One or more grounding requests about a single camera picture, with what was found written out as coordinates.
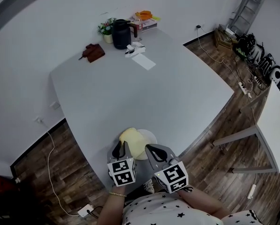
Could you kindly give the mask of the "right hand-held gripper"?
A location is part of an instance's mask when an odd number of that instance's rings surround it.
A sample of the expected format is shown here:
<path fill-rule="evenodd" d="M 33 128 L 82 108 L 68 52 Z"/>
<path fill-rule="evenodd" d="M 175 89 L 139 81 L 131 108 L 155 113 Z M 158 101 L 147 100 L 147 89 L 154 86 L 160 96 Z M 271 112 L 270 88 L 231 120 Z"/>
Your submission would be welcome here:
<path fill-rule="evenodd" d="M 145 152 L 153 170 L 160 170 L 154 173 L 156 181 L 168 192 L 174 193 L 189 184 L 189 176 L 182 161 L 167 146 L 160 144 L 148 144 Z"/>

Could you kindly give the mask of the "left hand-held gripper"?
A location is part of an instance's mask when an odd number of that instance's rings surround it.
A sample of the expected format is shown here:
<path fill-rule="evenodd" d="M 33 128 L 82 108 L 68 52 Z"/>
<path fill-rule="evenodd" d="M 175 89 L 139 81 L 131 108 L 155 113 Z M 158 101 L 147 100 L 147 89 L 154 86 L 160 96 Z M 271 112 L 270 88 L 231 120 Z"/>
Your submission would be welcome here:
<path fill-rule="evenodd" d="M 121 141 L 115 142 L 107 153 L 107 160 L 120 159 L 123 160 L 115 161 L 107 164 L 109 169 L 109 176 L 112 177 L 117 187 L 129 185 L 136 181 L 136 164 L 131 155 L 129 145 Z"/>

